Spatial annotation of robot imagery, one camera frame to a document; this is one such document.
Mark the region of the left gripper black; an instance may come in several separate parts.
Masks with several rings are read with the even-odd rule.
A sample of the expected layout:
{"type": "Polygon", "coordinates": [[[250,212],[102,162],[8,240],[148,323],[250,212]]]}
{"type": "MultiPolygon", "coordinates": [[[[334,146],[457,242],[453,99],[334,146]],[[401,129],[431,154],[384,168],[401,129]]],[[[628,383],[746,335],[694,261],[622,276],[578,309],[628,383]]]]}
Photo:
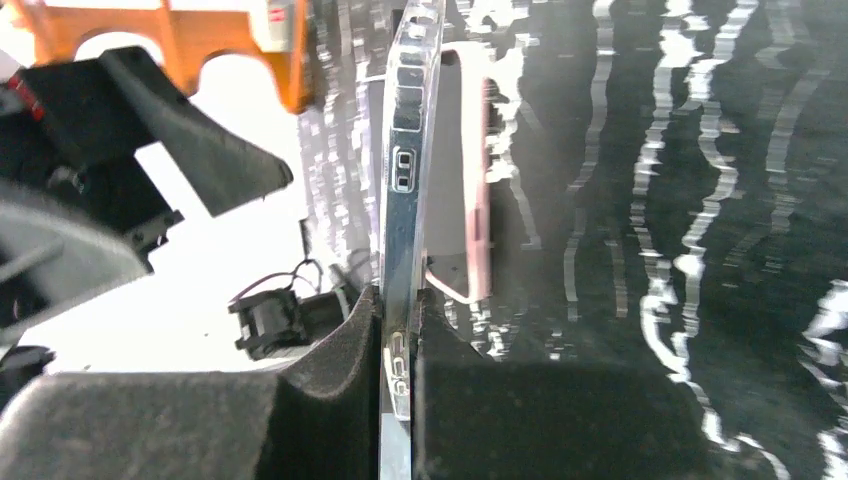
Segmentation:
{"type": "Polygon", "coordinates": [[[151,251],[182,220],[136,160],[152,136],[212,216],[293,181],[284,160],[195,107],[143,48],[106,50],[99,63],[20,68],[1,83],[5,345],[152,272],[151,251]]]}

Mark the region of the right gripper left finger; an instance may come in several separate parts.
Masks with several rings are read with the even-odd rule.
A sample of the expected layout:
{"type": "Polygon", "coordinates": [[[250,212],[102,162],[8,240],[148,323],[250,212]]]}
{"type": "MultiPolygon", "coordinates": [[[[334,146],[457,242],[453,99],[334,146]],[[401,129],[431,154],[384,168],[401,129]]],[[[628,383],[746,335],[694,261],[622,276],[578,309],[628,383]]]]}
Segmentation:
{"type": "Polygon", "coordinates": [[[5,479],[374,479],[375,288],[281,370],[61,373],[1,419],[5,479]]]}

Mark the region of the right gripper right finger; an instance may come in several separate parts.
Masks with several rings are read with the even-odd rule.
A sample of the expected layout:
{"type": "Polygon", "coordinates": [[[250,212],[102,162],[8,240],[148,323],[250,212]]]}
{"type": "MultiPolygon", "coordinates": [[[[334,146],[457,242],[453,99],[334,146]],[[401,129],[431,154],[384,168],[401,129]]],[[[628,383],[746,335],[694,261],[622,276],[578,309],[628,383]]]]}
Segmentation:
{"type": "Polygon", "coordinates": [[[709,479],[694,407],[660,375],[610,364],[497,362],[422,291],[416,479],[709,479]]]}

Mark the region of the pink phone case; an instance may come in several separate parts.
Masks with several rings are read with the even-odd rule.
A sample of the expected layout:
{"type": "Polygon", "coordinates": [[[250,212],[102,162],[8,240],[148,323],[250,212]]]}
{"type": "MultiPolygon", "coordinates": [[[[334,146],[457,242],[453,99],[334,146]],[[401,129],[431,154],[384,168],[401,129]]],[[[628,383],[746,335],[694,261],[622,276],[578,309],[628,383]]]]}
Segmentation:
{"type": "Polygon", "coordinates": [[[425,278],[466,305],[491,293],[488,63],[486,48],[478,42],[442,45],[425,195],[425,278]]]}

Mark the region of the clear magsafe phone case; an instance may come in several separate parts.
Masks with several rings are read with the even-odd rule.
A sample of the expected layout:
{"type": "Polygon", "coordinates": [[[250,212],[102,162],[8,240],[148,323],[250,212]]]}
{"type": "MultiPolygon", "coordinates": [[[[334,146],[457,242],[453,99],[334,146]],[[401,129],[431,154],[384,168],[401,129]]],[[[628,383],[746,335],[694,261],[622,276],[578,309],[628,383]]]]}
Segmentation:
{"type": "Polygon", "coordinates": [[[381,420],[382,479],[412,476],[417,293],[446,4],[407,2],[389,48],[383,96],[379,287],[382,362],[392,412],[381,420]]]}

